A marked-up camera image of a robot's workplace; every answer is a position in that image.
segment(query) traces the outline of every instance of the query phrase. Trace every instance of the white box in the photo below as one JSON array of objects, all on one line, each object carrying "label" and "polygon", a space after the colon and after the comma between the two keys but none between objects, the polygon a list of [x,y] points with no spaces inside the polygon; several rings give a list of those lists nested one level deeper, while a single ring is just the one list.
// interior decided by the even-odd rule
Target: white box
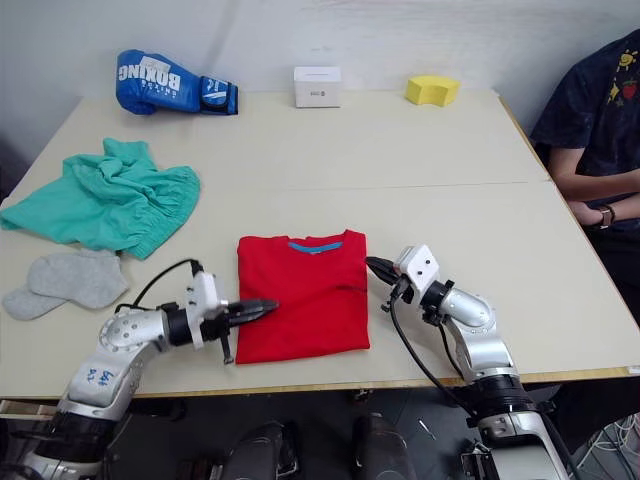
[{"label": "white box", "polygon": [[296,67],[293,84],[298,108],[340,106],[340,67]]}]

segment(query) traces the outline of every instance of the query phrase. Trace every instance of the yellow sponge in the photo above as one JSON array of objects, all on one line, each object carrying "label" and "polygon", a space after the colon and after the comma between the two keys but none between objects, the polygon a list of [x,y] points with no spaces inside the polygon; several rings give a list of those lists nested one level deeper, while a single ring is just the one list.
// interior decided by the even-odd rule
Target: yellow sponge
[{"label": "yellow sponge", "polygon": [[432,103],[444,107],[455,100],[459,86],[460,82],[453,78],[421,75],[409,79],[405,96],[416,105]]}]

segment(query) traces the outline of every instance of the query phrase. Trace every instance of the floor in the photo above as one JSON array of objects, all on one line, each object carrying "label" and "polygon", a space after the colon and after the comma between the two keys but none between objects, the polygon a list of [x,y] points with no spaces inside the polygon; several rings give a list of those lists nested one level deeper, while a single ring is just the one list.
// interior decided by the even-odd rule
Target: floor
[{"label": "floor", "polygon": [[[538,393],[538,399],[547,394]],[[272,419],[297,422],[305,480],[350,478],[351,426],[354,419],[368,412],[382,413],[397,425],[420,479],[464,479],[458,454],[467,442],[478,437],[475,430],[467,428],[464,413],[443,404],[435,389],[377,390],[363,404],[355,404],[345,392],[307,392],[194,397],[182,406],[186,407],[185,416],[177,421],[131,417],[113,447],[117,456],[112,467],[114,480],[173,480],[180,460],[200,455],[217,457],[228,452],[246,431]],[[22,422],[20,428],[29,428],[25,425]],[[630,446],[638,452],[638,437],[632,438]],[[14,442],[13,454],[19,447]],[[577,461],[585,450],[576,452]],[[627,458],[637,478],[638,457],[627,454]],[[584,480],[632,478],[615,453],[601,450],[595,450],[595,458],[590,454],[582,472]]]}]

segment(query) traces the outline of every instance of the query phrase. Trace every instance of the person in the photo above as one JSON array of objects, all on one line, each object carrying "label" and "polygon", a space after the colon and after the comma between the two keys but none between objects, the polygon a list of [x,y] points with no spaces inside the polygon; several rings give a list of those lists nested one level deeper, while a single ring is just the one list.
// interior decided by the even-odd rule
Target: person
[{"label": "person", "polygon": [[[531,139],[640,325],[640,29],[574,65]],[[571,451],[640,407],[640,378],[563,385],[555,423]]]}]

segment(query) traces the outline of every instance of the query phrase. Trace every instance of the dark patterned shirt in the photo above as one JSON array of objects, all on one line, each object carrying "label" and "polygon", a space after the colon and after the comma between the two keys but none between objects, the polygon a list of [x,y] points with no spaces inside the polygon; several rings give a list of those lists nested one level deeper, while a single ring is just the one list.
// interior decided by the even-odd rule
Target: dark patterned shirt
[{"label": "dark patterned shirt", "polygon": [[[539,145],[585,148],[576,172],[603,176],[640,168],[640,30],[574,65],[542,112],[531,138]],[[587,202],[594,207],[628,197]],[[640,230],[640,219],[615,223]]]}]

